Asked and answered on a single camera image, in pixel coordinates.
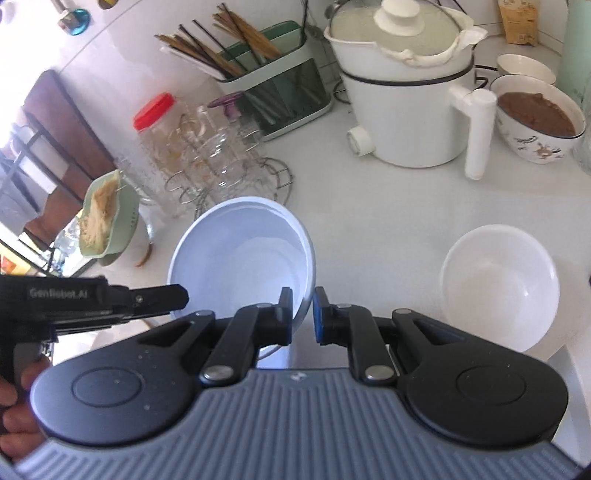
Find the person left hand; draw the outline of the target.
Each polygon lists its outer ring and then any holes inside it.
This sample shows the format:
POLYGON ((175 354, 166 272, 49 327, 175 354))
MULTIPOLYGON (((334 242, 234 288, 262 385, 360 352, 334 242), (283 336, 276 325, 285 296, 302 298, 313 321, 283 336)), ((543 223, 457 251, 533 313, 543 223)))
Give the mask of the person left hand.
POLYGON ((19 400, 16 387, 1 378, 1 453, 12 462, 28 456, 45 441, 27 401, 19 400))

